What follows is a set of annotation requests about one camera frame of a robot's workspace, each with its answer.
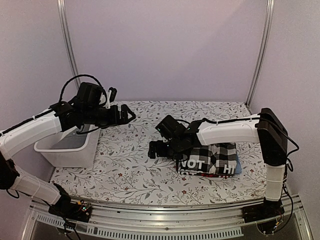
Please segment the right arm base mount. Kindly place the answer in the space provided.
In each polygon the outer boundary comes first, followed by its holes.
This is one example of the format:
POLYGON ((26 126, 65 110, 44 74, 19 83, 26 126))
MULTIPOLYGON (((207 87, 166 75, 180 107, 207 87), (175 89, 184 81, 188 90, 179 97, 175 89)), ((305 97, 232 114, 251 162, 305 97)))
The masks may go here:
POLYGON ((265 198, 262 203, 241 208, 245 223, 261 221, 257 229, 264 235, 274 234, 284 218, 284 207, 281 200, 269 201, 265 198))

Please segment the light blue shirt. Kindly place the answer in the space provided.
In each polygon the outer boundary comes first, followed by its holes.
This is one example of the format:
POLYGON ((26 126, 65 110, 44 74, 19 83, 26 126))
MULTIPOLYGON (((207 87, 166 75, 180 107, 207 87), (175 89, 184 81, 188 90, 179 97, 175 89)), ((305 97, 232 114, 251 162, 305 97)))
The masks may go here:
POLYGON ((236 166, 235 166, 235 170, 234 170, 234 175, 240 175, 241 173, 242 173, 242 164, 239 159, 239 156, 236 155, 236 166))

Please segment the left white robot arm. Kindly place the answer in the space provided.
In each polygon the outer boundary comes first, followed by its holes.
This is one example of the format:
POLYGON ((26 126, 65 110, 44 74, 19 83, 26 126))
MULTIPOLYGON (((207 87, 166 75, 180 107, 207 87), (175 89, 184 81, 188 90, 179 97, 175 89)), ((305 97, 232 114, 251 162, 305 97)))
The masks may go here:
POLYGON ((117 90, 83 82, 76 96, 66 102, 60 99, 42 113, 0 133, 0 188, 15 190, 50 205, 63 216, 74 213, 69 195, 60 186, 45 182, 15 166, 13 156, 26 147, 52 135, 75 127, 94 125, 97 129, 126 125, 136 118, 123 104, 112 105, 117 90))

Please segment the black white plaid shirt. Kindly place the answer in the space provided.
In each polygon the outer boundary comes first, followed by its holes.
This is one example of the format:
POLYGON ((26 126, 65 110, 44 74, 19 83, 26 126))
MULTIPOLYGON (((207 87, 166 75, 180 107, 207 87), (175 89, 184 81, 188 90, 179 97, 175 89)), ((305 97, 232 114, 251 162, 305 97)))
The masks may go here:
POLYGON ((233 142, 195 147, 189 159, 178 164, 177 172, 234 176, 236 155, 237 148, 233 142))

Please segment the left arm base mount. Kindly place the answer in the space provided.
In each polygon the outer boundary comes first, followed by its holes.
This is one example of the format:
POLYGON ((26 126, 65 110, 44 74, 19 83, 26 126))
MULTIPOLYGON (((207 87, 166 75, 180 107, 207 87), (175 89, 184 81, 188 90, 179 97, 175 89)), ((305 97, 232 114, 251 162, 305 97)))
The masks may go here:
POLYGON ((69 194, 58 184, 53 184, 60 193, 57 203, 51 204, 48 212, 61 218, 88 223, 92 214, 92 204, 83 199, 73 202, 69 194))

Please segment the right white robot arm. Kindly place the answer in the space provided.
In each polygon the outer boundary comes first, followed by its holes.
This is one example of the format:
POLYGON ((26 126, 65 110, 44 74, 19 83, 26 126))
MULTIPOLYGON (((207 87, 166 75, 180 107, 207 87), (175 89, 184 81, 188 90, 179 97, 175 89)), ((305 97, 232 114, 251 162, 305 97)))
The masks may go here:
POLYGON ((222 121, 203 118, 188 126, 167 115, 156 130, 164 139, 149 143, 148 157, 171 159, 176 162, 177 171, 184 175, 233 176, 237 167, 236 143, 259 144, 266 166, 266 201, 259 206, 258 213, 262 218, 269 218, 278 210, 289 136, 271 109, 222 121))

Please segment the red black shirt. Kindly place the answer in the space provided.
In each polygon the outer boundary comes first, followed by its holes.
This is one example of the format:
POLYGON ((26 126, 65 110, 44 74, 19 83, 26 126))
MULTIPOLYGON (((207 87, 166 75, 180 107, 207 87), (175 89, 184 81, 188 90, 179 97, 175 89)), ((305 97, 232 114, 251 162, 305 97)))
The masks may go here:
POLYGON ((205 177, 205 178, 230 178, 232 175, 220 175, 220 174, 212 174, 212 173, 192 173, 192 172, 184 172, 184 171, 179 171, 178 172, 182 176, 197 176, 197 177, 205 177))

